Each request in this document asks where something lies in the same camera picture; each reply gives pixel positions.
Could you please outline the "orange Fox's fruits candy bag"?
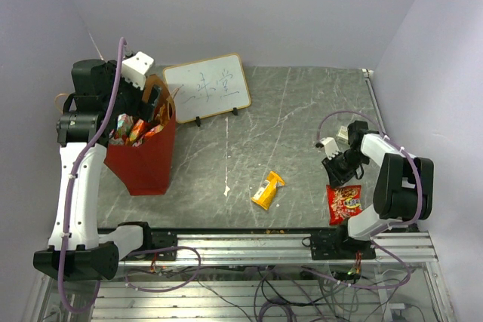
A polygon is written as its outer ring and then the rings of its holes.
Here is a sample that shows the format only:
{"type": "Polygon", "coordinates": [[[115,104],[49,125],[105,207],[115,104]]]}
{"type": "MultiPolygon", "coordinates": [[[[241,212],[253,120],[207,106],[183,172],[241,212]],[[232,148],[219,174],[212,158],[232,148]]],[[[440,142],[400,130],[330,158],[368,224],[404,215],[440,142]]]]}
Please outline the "orange Fox's fruits candy bag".
{"type": "Polygon", "coordinates": [[[128,135],[127,142],[129,146],[138,147],[149,140],[155,134],[161,132],[164,126],[162,124],[150,124],[147,121],[138,119],[128,135]]]}

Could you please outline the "red candy packet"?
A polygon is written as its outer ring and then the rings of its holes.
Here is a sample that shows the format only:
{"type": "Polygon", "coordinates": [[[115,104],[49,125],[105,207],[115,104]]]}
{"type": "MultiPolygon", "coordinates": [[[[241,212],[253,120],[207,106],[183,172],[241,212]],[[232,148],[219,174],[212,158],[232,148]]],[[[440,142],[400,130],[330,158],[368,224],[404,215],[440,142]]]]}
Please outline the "red candy packet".
{"type": "Polygon", "coordinates": [[[361,205],[361,186],[344,186],[333,189],[326,185],[328,209],[330,214],[329,225],[340,225],[352,216],[363,211],[361,205]]]}

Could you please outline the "red brown paper bag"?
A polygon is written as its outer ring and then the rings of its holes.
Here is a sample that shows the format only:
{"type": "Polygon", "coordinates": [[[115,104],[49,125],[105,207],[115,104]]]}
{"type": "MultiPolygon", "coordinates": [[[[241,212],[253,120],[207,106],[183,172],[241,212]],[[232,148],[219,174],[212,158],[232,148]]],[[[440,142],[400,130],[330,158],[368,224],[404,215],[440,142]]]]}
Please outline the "red brown paper bag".
{"type": "Polygon", "coordinates": [[[57,141],[60,145],[62,166],[70,171],[82,149],[93,141],[101,148],[100,163],[106,165],[125,185],[130,195],[163,195],[170,183],[170,169],[174,152],[175,108],[165,83],[150,75],[143,89],[143,100],[155,84],[162,89],[154,118],[134,118],[150,124],[162,124],[163,130],[138,147],[109,144],[117,117],[113,70],[93,68],[72,71],[74,91],[63,104],[57,122],[57,141]]]}

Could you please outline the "yellow snack bar packet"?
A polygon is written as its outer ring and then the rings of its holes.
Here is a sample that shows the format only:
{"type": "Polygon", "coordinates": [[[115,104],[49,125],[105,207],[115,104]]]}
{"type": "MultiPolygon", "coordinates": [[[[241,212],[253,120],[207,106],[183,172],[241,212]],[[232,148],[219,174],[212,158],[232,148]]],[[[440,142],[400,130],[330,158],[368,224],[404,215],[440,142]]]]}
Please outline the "yellow snack bar packet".
{"type": "Polygon", "coordinates": [[[278,189],[283,186],[285,186],[285,181],[277,173],[271,171],[251,197],[251,201],[264,210],[268,210],[278,189]]]}

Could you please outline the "teal Fox's mint candy bag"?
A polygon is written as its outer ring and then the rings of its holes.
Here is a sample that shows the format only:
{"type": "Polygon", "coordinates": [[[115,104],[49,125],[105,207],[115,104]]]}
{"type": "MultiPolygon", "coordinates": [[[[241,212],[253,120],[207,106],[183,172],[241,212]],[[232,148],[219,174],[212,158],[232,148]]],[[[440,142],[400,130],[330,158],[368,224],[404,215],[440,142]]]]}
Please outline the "teal Fox's mint candy bag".
{"type": "Polygon", "coordinates": [[[134,118],[125,113],[117,117],[115,129],[109,135],[109,144],[123,146],[126,144],[128,136],[134,126],[134,118]]]}

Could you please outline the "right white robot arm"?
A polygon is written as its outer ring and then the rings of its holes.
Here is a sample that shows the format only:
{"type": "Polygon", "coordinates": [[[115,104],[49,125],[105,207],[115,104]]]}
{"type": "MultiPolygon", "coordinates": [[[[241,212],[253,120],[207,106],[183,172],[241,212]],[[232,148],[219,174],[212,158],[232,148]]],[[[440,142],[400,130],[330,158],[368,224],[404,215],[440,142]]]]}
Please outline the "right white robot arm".
{"type": "Polygon", "coordinates": [[[372,205],[346,222],[346,232],[332,241],[334,252],[349,258],[359,249],[359,241],[403,225],[425,220],[432,211],[434,164],[393,144],[387,135],[368,128],[365,121],[348,126],[349,148],[342,152],[332,137],[318,141],[325,151],[322,160],[329,186],[341,189],[352,179],[361,179],[364,166],[379,167],[372,205]]]}

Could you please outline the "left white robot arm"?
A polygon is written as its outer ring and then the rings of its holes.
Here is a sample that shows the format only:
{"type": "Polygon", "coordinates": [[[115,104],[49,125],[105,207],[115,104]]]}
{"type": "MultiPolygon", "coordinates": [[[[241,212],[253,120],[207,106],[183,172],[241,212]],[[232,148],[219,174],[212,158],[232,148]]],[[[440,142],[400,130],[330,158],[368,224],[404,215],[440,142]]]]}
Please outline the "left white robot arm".
{"type": "Polygon", "coordinates": [[[146,86],[155,61],[138,53],[117,63],[99,59],[74,63],[74,92],[64,101],[57,122],[61,182],[54,229],[45,250],[35,252],[33,266],[60,281],[110,280],[129,253],[148,258],[154,241],[146,222],[127,222],[101,236],[97,230],[100,174],[109,137],[121,114],[154,118],[162,94],[146,86]]]}

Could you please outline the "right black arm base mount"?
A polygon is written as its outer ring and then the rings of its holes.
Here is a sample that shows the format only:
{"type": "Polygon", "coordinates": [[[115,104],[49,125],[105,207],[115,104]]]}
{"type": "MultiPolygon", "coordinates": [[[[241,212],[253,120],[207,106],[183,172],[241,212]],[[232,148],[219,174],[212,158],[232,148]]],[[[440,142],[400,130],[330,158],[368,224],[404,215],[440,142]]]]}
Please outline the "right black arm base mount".
{"type": "Polygon", "coordinates": [[[309,237],[302,239],[302,245],[308,247],[313,260],[375,259],[376,253],[370,241],[351,238],[346,223],[334,228],[314,229],[309,237]]]}

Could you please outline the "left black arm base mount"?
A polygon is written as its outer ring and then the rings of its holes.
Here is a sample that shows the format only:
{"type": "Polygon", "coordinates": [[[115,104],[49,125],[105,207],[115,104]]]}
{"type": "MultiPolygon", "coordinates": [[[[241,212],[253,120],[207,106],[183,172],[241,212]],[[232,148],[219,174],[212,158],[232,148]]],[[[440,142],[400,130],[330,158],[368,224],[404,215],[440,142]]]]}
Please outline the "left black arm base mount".
{"type": "MultiPolygon", "coordinates": [[[[148,244],[144,244],[140,250],[157,250],[176,247],[178,245],[177,233],[167,229],[153,228],[151,230],[151,238],[148,244]]],[[[157,253],[157,260],[174,261],[177,256],[176,250],[169,250],[157,253]]]]}

